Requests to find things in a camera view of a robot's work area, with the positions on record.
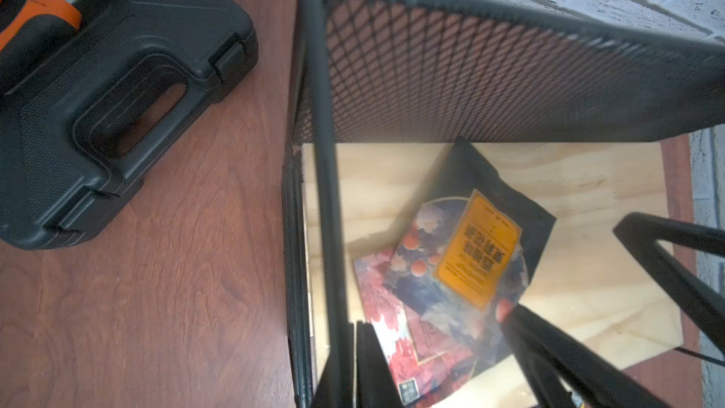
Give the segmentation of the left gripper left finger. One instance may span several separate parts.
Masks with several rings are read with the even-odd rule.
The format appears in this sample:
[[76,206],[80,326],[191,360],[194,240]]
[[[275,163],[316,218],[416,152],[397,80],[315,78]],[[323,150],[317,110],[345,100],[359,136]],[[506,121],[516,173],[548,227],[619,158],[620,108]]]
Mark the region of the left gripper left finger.
[[356,324],[356,406],[403,408],[374,327]]

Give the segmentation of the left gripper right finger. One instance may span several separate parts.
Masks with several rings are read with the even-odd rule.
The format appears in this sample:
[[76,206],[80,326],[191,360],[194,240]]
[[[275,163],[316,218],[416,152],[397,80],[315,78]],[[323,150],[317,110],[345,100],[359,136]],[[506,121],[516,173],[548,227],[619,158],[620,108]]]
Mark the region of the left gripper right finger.
[[515,360],[540,407],[572,407],[569,386],[589,407],[666,407],[667,404],[522,305],[500,316]]

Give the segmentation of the red tea bag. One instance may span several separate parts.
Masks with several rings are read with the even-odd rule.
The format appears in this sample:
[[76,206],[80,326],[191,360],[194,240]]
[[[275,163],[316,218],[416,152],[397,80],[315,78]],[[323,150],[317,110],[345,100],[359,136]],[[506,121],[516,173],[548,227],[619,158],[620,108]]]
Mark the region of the red tea bag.
[[477,360],[438,328],[420,318],[383,286],[389,247],[354,261],[366,321],[374,327],[387,366],[406,407],[431,407],[467,383]]

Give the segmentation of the orange label tea bag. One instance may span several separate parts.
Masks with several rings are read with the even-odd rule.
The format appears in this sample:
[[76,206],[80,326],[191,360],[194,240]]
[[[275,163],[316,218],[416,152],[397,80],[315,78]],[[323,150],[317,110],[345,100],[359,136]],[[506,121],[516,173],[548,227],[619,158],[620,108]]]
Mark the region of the orange label tea bag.
[[383,285],[471,351],[480,374],[507,358],[496,309],[520,300],[556,223],[506,184],[472,143],[457,141],[396,248]]

